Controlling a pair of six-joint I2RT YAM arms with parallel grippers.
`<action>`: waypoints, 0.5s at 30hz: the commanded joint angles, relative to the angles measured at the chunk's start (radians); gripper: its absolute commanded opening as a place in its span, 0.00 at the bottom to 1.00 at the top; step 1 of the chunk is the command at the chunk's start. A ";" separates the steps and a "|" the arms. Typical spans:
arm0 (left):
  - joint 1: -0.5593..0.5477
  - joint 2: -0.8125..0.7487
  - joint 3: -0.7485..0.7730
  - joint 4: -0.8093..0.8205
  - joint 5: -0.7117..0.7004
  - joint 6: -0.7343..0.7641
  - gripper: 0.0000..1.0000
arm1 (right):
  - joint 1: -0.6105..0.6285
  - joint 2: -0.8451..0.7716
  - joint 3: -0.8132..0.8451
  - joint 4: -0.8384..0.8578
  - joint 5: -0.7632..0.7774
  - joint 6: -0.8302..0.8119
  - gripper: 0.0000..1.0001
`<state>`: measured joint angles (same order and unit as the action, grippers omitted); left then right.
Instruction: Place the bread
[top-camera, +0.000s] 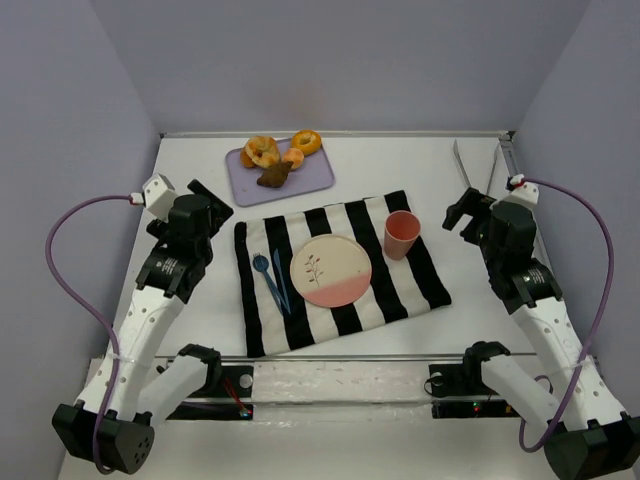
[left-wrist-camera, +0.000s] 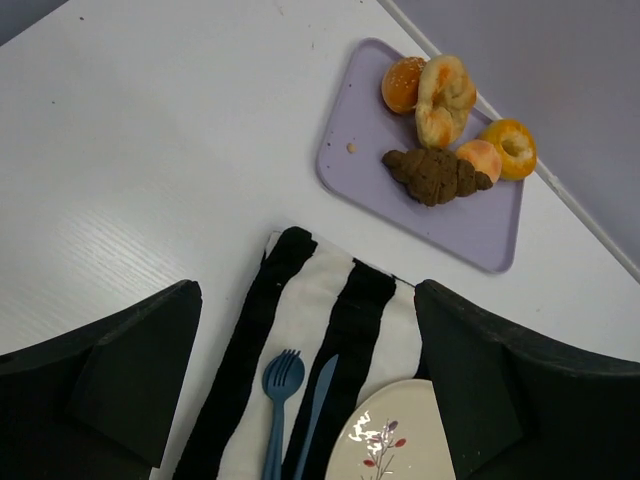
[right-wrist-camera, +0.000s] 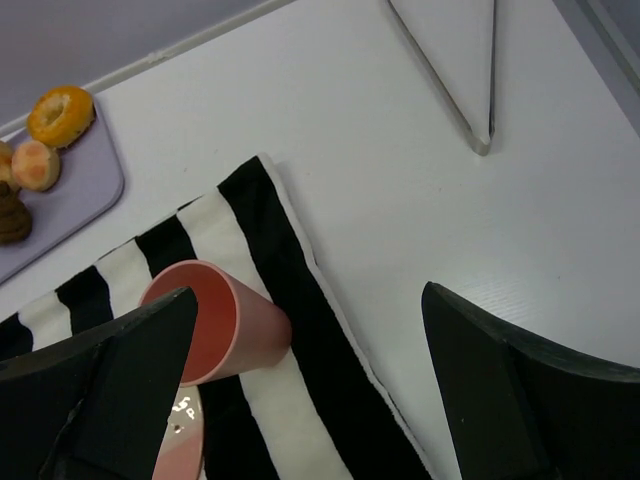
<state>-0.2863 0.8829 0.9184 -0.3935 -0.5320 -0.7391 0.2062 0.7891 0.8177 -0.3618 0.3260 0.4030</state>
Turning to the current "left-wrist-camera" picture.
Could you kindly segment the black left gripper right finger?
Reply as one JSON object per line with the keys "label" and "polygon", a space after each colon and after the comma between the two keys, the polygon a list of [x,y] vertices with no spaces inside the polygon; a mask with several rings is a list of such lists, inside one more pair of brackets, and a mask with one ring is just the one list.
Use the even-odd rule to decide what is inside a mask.
{"label": "black left gripper right finger", "polygon": [[415,290],[422,361],[459,479],[635,479],[639,365]]}

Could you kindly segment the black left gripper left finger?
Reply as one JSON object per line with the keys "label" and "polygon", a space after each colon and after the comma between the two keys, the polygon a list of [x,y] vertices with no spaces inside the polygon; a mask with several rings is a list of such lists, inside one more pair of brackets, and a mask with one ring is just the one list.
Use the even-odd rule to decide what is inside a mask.
{"label": "black left gripper left finger", "polygon": [[202,308],[182,280],[1,357],[4,479],[147,479],[161,465]]}

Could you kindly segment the brown chocolate croissant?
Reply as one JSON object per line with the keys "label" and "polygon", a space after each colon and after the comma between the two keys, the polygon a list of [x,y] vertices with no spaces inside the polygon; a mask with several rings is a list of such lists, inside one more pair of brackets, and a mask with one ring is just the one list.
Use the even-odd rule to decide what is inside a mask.
{"label": "brown chocolate croissant", "polygon": [[434,207],[491,189],[489,178],[471,163],[442,148],[390,150],[382,163],[417,202]]}

